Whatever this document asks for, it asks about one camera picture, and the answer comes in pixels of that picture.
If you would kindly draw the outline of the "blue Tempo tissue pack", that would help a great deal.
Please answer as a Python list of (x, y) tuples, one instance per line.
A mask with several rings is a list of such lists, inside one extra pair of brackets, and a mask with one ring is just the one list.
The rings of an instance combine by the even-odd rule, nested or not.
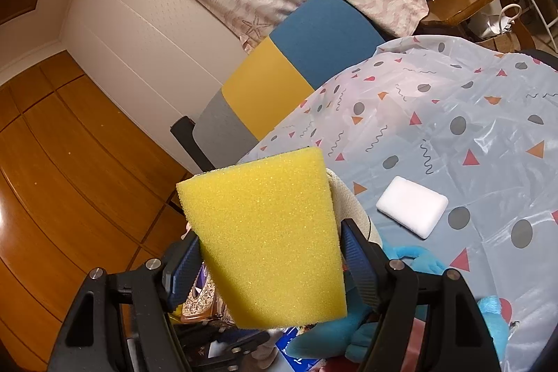
[(304, 335), (314, 325), (284, 328), (275, 343), (280, 356), (286, 362), (289, 371), (319, 371), (327, 361), (311, 352), (310, 344), (304, 341)]

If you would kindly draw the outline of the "blue plush toy with lollipop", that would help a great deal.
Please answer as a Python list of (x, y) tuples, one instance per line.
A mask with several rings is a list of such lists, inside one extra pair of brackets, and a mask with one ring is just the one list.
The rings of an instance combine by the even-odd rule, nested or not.
[(348, 313), (293, 338), (288, 356), (344, 355), (363, 371), (397, 371), (407, 357), (415, 309), (422, 305), (432, 312), (423, 320), (417, 370), (443, 371), (454, 360), (462, 369), (496, 370), (509, 336), (498, 297), (474, 300), (460, 273), (424, 247), (370, 244), (351, 223), (343, 227), (341, 249), (354, 281)]

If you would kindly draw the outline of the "yellow foam sponge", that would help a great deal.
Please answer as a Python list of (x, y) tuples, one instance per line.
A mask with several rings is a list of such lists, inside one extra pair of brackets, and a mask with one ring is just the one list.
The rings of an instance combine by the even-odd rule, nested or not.
[(339, 228), (320, 149), (196, 175), (178, 183), (177, 192), (239, 328), (347, 315)]

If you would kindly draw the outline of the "grey yellow blue chair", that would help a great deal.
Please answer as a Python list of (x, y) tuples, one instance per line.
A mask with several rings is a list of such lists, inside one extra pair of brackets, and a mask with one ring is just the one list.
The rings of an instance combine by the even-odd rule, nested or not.
[(170, 131), (203, 172), (235, 164), (385, 37), (345, 0), (307, 0), (248, 54), (198, 120), (183, 116)]

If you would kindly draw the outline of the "beige knitted item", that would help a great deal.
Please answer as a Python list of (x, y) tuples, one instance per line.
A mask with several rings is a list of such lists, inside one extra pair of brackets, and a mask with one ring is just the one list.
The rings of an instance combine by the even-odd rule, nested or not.
[(326, 174), (338, 232), (340, 232), (340, 223), (343, 220), (352, 219), (369, 243), (383, 246), (376, 226), (353, 192), (332, 170), (326, 169)]

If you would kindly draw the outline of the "patterned plastic tablecloth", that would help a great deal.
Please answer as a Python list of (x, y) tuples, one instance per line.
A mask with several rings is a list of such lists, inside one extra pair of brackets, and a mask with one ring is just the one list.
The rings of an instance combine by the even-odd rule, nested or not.
[(557, 326), (557, 66), (470, 41), (383, 44), (294, 109), (246, 155), (305, 146), (352, 190), (390, 245), (418, 244), (376, 203), (401, 176), (446, 196), (423, 242), (497, 296), (511, 332), (506, 371), (534, 364)]

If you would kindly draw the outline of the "ornate silver tissue box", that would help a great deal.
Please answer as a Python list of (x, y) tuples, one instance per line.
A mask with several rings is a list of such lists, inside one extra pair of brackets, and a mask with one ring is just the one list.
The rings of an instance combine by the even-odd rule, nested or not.
[(186, 301), (182, 304), (182, 323), (197, 323), (214, 315), (216, 288), (205, 264), (202, 264)]

